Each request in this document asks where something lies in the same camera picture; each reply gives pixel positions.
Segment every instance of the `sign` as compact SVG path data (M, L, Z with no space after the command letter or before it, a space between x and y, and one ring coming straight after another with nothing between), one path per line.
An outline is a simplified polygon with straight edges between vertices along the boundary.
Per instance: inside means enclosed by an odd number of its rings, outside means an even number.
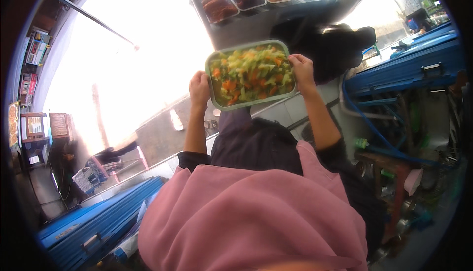
M28 94L33 95L36 89L36 82L38 81L38 74L31 74L31 81L28 87Z

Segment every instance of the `sleeve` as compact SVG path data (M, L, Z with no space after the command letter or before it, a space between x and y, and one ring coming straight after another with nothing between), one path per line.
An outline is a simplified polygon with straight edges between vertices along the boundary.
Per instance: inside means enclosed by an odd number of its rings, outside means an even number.
M204 153L184 151L177 154L179 167L189 168L191 173L199 164L210 164L210 156Z
M319 161L323 163L329 171L338 168L340 164L344 164L344 166L351 165L347 158L347 149L343 138L340 138L338 142L326 149L316 151L316 154Z
M355 166L348 161L343 138L333 146L316 153L323 166L332 173L340 174L351 207L365 221L369 258L381 245L383 238L386 212L383 202L376 198L371 186L363 181Z

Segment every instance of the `person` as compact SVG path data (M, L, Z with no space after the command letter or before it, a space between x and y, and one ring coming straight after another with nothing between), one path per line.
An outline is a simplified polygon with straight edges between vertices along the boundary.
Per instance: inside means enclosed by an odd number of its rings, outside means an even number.
M322 263L323 270L368 269L367 257L384 233L382 204L346 157L312 61L299 54L288 59L316 148L240 108L221 113L220 134L207 155L202 121L210 88L207 74L198 71L189 84L179 166L139 230L139 252L149 268L255 270L299 260Z

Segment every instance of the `metal handle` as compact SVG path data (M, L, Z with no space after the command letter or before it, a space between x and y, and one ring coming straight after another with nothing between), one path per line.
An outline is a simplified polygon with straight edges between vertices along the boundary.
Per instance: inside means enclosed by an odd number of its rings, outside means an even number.
M443 67L442 67L442 62L439 61L436 64L430 65L430 66L422 66L421 67L421 72L424 74L424 77L427 77L427 71L437 69L439 68L440 70L440 75L443 75Z
M87 247L89 246L89 244L91 244L92 242L96 241L96 240L100 240L101 237L100 237L100 233L96 233L94 236L92 236L91 238L89 238L85 243L81 244L80 247L86 252L86 254L88 253L88 250L87 250Z

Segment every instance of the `pink cloth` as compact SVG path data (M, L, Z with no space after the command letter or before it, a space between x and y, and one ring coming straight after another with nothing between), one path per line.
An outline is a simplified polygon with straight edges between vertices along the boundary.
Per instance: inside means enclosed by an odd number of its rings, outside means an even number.
M365 223L337 173L297 145L304 177L283 170L177 168L151 203L138 247L153 270L244 270L269 255L331 255L368 270Z

